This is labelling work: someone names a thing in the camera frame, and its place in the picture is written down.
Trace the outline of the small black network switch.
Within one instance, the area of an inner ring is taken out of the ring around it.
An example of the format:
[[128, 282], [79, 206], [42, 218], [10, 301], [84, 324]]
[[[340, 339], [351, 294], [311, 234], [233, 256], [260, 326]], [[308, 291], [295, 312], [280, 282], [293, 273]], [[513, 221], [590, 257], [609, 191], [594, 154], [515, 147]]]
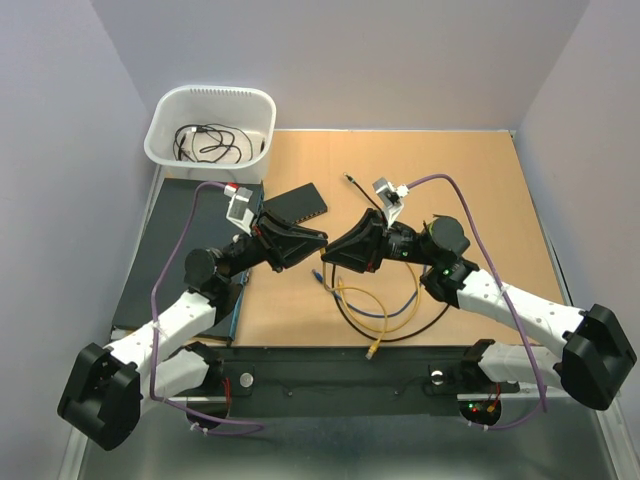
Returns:
[[328, 212], [314, 183], [307, 183], [264, 202], [264, 210], [284, 221], [301, 224]]

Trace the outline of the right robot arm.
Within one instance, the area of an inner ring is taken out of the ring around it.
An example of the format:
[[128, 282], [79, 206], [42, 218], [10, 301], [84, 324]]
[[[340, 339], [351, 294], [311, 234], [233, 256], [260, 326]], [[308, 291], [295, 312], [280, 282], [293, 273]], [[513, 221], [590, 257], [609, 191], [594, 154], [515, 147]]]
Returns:
[[389, 225], [380, 212], [368, 209], [321, 258], [357, 273], [373, 273], [385, 260], [423, 265], [428, 270], [420, 282], [433, 299], [531, 340], [530, 345], [477, 342], [460, 366], [466, 387], [540, 382], [588, 408], [608, 409], [637, 361], [615, 313], [600, 304], [587, 310], [562, 305], [498, 281], [464, 259], [469, 245], [453, 217], [438, 216], [415, 231], [400, 222]]

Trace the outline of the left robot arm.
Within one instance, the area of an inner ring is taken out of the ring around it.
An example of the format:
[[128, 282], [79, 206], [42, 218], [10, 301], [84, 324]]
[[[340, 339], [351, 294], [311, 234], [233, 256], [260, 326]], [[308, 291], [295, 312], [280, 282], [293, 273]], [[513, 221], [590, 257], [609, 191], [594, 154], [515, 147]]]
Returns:
[[223, 371], [194, 338], [234, 310], [242, 292], [234, 276], [263, 262], [281, 272], [327, 244], [326, 233], [263, 212], [227, 246], [192, 250], [184, 260], [187, 288], [171, 306], [159, 311], [152, 300], [149, 322], [104, 347], [91, 343], [78, 353], [58, 415], [110, 451], [129, 437], [152, 403], [169, 403], [192, 388], [215, 392]]

